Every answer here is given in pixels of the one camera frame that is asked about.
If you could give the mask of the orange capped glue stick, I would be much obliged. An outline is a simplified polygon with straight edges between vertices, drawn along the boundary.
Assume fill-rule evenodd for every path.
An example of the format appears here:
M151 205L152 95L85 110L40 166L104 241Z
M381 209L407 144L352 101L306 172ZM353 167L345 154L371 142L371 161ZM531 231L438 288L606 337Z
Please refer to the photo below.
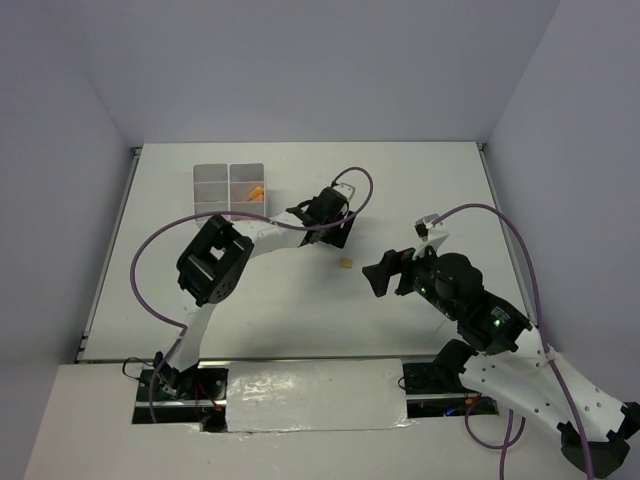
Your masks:
M264 195L264 188L262 186L257 186L255 187L248 195L248 198L257 196L259 194L263 194Z

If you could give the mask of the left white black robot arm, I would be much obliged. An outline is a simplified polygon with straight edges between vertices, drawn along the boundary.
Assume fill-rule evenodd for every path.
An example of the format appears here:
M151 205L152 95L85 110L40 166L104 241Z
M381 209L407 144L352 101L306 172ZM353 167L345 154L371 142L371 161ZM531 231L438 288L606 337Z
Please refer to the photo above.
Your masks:
M165 392L182 399L195 389L209 320L216 306L233 293L249 260L317 242L342 248L353 225L348 217L354 194L353 186L335 183L267 221L231 222L221 215L206 221L177 261L184 318L177 344L154 358Z

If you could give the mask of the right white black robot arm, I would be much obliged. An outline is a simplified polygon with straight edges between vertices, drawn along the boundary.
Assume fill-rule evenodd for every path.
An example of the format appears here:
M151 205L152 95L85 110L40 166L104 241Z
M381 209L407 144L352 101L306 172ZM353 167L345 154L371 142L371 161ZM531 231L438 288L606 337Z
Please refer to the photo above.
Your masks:
M594 385L508 301L490 293L482 273L459 253L389 250L362 272L377 297L399 278L396 295L420 295L456 325L457 338L435 356L426 374L404 376L406 391L438 385L488 396L559 440L576 468L603 479L619 469L639 430L639 405Z

